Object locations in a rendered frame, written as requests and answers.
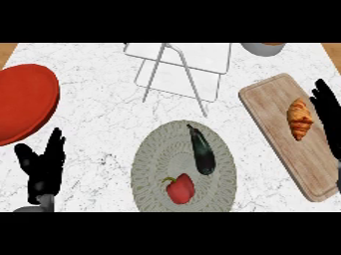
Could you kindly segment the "red plate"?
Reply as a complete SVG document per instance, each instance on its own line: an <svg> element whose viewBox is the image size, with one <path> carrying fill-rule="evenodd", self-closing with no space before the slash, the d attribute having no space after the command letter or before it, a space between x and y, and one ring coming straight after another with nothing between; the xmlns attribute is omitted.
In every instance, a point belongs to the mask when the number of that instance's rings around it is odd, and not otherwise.
<svg viewBox="0 0 341 255"><path fill-rule="evenodd" d="M58 80L47 67L22 64L0 71L0 146L42 127L58 100Z"/></svg>

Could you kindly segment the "dark purple eggplant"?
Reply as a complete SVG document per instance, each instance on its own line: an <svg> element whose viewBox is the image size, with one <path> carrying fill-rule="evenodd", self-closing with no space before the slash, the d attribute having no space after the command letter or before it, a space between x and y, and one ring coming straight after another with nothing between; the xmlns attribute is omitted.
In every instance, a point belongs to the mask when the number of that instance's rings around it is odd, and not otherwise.
<svg viewBox="0 0 341 255"><path fill-rule="evenodd" d="M192 126L186 126L186 127L189 129L189 135L190 135L190 144L192 144L196 170L202 175L209 175L212 174L215 169L215 160L214 160L212 150L200 131Z"/></svg>

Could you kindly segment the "golden croissant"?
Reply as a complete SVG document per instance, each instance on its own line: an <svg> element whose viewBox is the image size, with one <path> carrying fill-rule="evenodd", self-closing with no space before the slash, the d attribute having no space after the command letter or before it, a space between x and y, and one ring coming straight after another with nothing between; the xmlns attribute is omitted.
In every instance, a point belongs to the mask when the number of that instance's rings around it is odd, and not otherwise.
<svg viewBox="0 0 341 255"><path fill-rule="evenodd" d="M313 119L301 99L295 99L286 111L286 121L292 137L301 141L313 125Z"/></svg>

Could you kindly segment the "wooden cutting board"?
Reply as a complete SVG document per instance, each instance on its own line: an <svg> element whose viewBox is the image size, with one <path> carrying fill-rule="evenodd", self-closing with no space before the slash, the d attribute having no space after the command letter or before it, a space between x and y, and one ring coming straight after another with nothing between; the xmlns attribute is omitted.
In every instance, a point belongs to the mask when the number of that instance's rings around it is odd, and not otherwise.
<svg viewBox="0 0 341 255"><path fill-rule="evenodd" d="M338 162L304 90L282 73L242 88L237 97L305 199L322 202L336 193ZM286 121L295 99L302 100L313 119L301 141L295 140Z"/></svg>

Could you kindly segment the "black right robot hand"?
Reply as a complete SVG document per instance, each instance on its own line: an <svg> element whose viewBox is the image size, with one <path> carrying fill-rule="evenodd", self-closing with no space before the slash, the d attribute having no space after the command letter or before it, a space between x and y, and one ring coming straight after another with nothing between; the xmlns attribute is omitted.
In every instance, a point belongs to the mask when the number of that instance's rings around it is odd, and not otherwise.
<svg viewBox="0 0 341 255"><path fill-rule="evenodd" d="M329 149L334 157L341 159L341 106L322 79L314 82L311 94L310 102L322 121Z"/></svg>

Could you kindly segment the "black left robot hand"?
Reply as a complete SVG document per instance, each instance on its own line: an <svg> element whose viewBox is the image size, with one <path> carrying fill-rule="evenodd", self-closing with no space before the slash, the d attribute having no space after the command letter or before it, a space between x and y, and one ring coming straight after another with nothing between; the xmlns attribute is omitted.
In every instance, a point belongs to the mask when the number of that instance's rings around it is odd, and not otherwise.
<svg viewBox="0 0 341 255"><path fill-rule="evenodd" d="M53 129L45 150L38 154L32 148L19 143L14 145L14 153L19 159L20 168L29 176L27 179L27 202L38 205L38 196L45 194L57 195L61 184L61 173L66 154L63 151L66 138L56 127Z"/></svg>

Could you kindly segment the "red bell pepper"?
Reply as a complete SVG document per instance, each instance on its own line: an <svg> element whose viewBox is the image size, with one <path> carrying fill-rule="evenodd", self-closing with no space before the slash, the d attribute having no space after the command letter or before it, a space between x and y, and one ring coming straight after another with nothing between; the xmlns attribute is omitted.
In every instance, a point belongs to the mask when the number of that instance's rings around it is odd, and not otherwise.
<svg viewBox="0 0 341 255"><path fill-rule="evenodd" d="M166 177L163 182L168 182L166 193L169 196L169 200L174 204L186 204L189 203L195 189L190 177L186 173L183 173L177 178Z"/></svg>

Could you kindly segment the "grey round pot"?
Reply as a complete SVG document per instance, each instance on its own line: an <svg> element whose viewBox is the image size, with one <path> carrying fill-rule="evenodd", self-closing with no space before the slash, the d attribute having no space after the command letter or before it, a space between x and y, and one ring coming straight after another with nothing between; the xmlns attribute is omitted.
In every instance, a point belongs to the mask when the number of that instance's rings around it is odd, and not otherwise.
<svg viewBox="0 0 341 255"><path fill-rule="evenodd" d="M242 43L240 46L255 56L271 57L280 52L285 44Z"/></svg>

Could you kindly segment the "grey round placemat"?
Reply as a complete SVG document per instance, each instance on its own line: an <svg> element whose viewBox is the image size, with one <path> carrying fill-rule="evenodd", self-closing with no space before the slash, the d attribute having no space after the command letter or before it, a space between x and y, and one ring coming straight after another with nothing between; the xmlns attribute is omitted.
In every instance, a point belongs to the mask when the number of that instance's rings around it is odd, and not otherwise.
<svg viewBox="0 0 341 255"><path fill-rule="evenodd" d="M195 166L189 128L192 126L209 145L215 169L202 175ZM166 193L166 177L186 174L193 183L193 197L175 204ZM138 211L227 212L236 191L236 169L227 145L218 134L200 123L172 121L144 138L132 162L131 188Z"/></svg>

